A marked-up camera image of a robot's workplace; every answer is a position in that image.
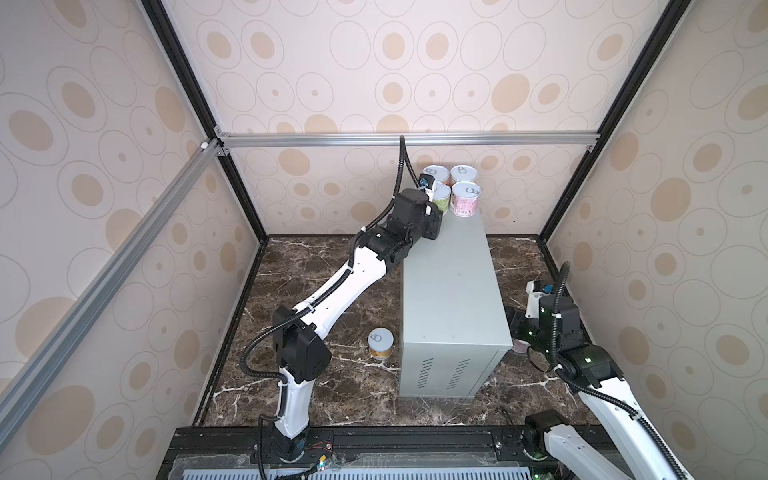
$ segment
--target brown marble floor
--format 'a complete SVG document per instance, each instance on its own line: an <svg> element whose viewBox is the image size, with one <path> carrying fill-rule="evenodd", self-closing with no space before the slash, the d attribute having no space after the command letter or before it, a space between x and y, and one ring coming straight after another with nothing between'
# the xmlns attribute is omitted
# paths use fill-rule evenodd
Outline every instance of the brown marble floor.
<svg viewBox="0 0 768 480"><path fill-rule="evenodd" d="M279 306L291 307L320 287L346 261L348 237L282 237L270 240L240 321L204 426L254 425L261 412L273 414L274 380L246 377L238 356L271 325ZM535 242L489 237L504 302L525 308L525 284L551 277ZM514 424L529 413L554 408L575 424L597 419L552 374L533 369L524 355L508 353L471 401L398 396L401 271L374 283L341 315L326 339L333 361L317 379L310 404L311 425L503 425L503 407ZM384 362L371 359L368 333L384 326L395 335L395 351ZM276 370L269 343L252 355L255 369ZM543 357L535 358L544 365Z"/></svg>

